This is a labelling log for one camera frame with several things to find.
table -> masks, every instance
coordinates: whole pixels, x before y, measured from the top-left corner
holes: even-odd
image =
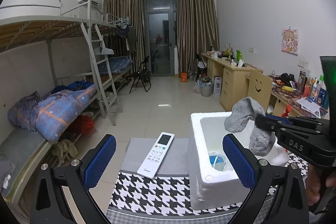
[[[251,66],[241,68],[231,66],[230,61],[212,58],[206,54],[202,54],[202,58],[207,62],[207,75],[211,80],[215,76],[222,77],[220,103],[226,111],[231,111],[236,102],[246,97],[249,85],[244,77],[245,74],[251,70],[263,72],[263,70]]]
[[[301,95],[295,92],[283,90],[279,85],[273,85],[271,90],[271,97],[269,100],[270,105],[274,105],[273,115],[281,116],[286,111],[287,105],[290,105],[292,110],[288,113],[289,116],[305,116],[309,118],[315,118],[310,112],[303,110],[301,105],[296,101],[301,99]],[[326,115],[328,110],[323,107],[320,108],[321,117]]]

blue gripper pad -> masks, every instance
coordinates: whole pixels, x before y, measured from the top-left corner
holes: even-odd
[[[116,138],[107,134],[94,149],[89,150],[83,157],[80,176],[87,190],[97,185],[116,148]]]
[[[278,116],[274,116],[274,115],[265,115],[265,117],[276,120],[276,121],[281,121],[281,122],[286,123],[286,124],[291,124],[290,121],[287,118],[278,117]]]
[[[240,182],[244,187],[252,190],[256,184],[256,172],[243,155],[241,151],[242,149],[245,148],[240,144],[234,135],[228,134],[223,138],[224,153],[232,164]]]

black and white mat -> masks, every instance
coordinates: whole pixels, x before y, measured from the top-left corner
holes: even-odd
[[[305,179],[308,163],[294,154],[290,155],[287,165],[292,162],[298,164],[302,177]],[[269,189],[266,200],[272,198],[275,190],[275,187]],[[197,218],[210,214],[234,212],[241,204],[235,203],[229,206],[195,211],[190,206],[189,177],[159,175],[154,179],[148,179],[135,172],[121,170],[112,193],[109,210],[117,209],[138,216]]]

poster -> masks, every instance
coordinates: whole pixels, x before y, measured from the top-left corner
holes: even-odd
[[[282,29],[281,51],[298,55],[299,32],[289,29]]]

hand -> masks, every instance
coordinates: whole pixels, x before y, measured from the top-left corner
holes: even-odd
[[[326,187],[336,186],[336,171],[333,172],[325,181]],[[320,200],[321,183],[320,177],[316,173],[316,168],[312,165],[308,165],[308,175],[306,179],[306,195],[308,200],[308,206],[313,206]]]

